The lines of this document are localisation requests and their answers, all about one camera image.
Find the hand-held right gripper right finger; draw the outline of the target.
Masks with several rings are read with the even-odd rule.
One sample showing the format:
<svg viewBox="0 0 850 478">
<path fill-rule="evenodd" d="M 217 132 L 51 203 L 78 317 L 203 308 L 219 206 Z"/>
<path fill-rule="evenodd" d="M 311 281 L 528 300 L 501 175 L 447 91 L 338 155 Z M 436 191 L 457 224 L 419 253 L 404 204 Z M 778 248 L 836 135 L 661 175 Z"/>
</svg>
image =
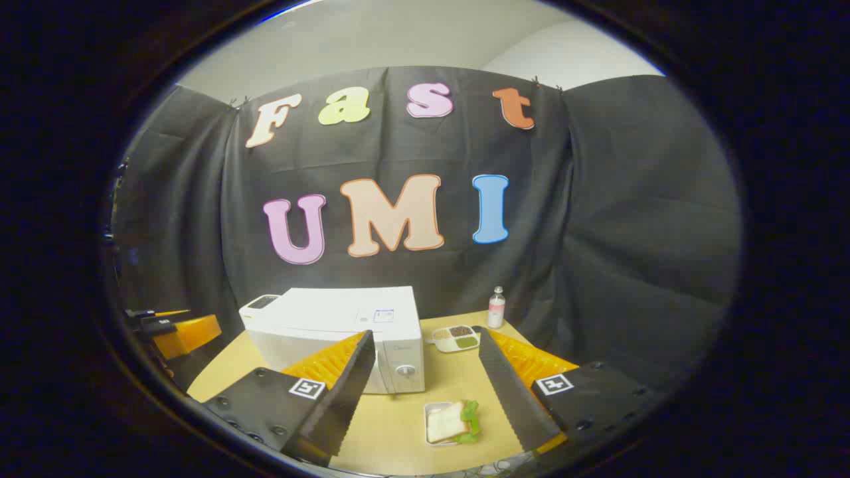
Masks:
<svg viewBox="0 0 850 478">
<path fill-rule="evenodd" d="M 523 450 L 577 459 L 612 443 L 663 404 L 655 387 L 610 361 L 570 361 L 475 327 L 477 355 Z"/>
</svg>

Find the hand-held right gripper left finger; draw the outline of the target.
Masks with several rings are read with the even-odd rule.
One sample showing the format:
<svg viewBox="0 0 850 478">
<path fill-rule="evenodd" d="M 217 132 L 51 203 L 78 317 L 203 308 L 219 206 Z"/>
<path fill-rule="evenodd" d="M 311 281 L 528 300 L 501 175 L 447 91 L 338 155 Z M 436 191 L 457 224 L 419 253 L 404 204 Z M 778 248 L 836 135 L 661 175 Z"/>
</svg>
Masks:
<svg viewBox="0 0 850 478">
<path fill-rule="evenodd" d="M 327 466 L 348 433 L 376 360 L 366 330 L 316 352 L 291 373 L 255 367 L 203 405 L 248 438 Z"/>
</svg>

